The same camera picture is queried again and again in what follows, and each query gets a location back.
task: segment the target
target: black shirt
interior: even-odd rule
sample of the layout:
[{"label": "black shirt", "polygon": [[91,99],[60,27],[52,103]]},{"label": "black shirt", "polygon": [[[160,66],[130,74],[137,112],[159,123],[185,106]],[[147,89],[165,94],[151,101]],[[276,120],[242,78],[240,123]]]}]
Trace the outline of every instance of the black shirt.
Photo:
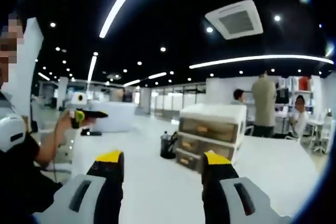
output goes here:
[{"label": "black shirt", "polygon": [[0,211],[4,211],[1,216],[11,222],[46,210],[60,188],[35,167],[34,159],[39,150],[36,141],[26,133],[21,144],[6,153],[0,151],[0,202],[4,206]]}]

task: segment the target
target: red object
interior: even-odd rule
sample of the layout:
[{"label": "red object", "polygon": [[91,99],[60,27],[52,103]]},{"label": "red object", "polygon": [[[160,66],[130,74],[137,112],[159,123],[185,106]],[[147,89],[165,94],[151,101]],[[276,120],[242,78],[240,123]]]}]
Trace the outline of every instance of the red object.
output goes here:
[{"label": "red object", "polygon": [[308,77],[301,77],[299,79],[299,90],[309,90],[309,78]]}]

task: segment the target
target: man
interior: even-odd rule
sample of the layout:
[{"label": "man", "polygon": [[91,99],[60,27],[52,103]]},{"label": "man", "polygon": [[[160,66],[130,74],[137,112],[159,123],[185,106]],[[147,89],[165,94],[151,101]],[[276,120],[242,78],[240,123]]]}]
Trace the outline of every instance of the man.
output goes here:
[{"label": "man", "polygon": [[275,125],[275,99],[277,96],[274,82],[263,71],[252,86],[256,116],[253,136],[272,137]]},{"label": "man", "polygon": [[303,136],[305,128],[308,122],[308,114],[306,112],[305,99],[302,95],[298,95],[295,100],[295,109],[299,111],[297,119],[289,118],[289,123],[292,128],[292,132],[288,133],[288,136],[299,138]]},{"label": "man", "polygon": [[[20,19],[18,12],[11,12],[7,24],[2,27],[0,37],[0,85],[2,88],[5,88],[8,82],[15,82],[11,76],[10,66],[16,63],[16,46],[18,43],[23,43],[25,24],[25,20]],[[91,123],[93,120],[88,119],[81,126]],[[0,215],[2,220],[6,220],[4,223],[34,223],[31,214],[44,211],[53,203],[54,193],[61,187],[61,184],[54,183],[42,175],[34,166],[34,161],[41,166],[47,166],[52,162],[64,132],[70,128],[71,118],[69,112],[65,111],[59,118],[54,131],[43,141],[42,146],[39,146],[26,132],[22,143],[14,145],[8,151],[0,150],[0,170],[2,171],[0,201],[3,205]]]},{"label": "man", "polygon": [[[245,101],[245,94],[244,91],[242,89],[236,89],[233,92],[233,97],[234,100],[232,100],[231,105],[246,105],[246,101]],[[248,110],[246,108],[246,125],[248,126]]]}]

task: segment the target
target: ceiling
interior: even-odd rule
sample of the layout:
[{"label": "ceiling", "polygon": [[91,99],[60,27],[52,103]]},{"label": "ceiling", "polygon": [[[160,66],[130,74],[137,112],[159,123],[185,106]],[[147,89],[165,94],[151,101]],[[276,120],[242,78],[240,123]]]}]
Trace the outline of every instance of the ceiling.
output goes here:
[{"label": "ceiling", "polygon": [[[253,0],[264,33],[225,40],[205,14],[243,0],[126,0],[105,38],[102,25],[116,0],[33,0],[34,13],[44,35],[34,81],[46,76],[87,79],[93,52],[98,52],[92,80],[125,84],[140,79],[140,86],[167,86],[202,82],[213,77],[255,76],[267,67],[276,75],[317,74],[325,77],[332,65],[308,60],[258,60],[227,63],[198,69],[189,66],[214,60],[259,55],[325,56],[328,40],[336,37],[335,0]],[[281,15],[281,22],[274,16]],[[56,51],[56,47],[66,52]],[[153,80],[152,74],[167,72]]]}]

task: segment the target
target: drawer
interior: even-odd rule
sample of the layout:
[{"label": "drawer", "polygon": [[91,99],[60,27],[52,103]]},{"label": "drawer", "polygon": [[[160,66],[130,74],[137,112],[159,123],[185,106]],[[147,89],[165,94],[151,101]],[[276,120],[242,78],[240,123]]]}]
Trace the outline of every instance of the drawer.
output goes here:
[{"label": "drawer", "polygon": [[176,149],[176,162],[191,170],[201,171],[201,158],[188,155],[180,149]]},{"label": "drawer", "polygon": [[178,131],[213,140],[235,143],[238,125],[181,118]]},{"label": "drawer", "polygon": [[177,148],[180,148],[186,152],[191,152],[193,154],[198,154],[200,141],[187,137],[187,136],[178,136],[178,145]]},{"label": "drawer", "polygon": [[200,149],[199,154],[203,156],[203,153],[208,151],[214,151],[216,154],[221,155],[228,160],[232,160],[233,154],[235,152],[235,149],[233,147],[229,146],[223,146],[220,144],[214,144],[214,143],[208,143],[208,142],[201,142],[200,143]]}]

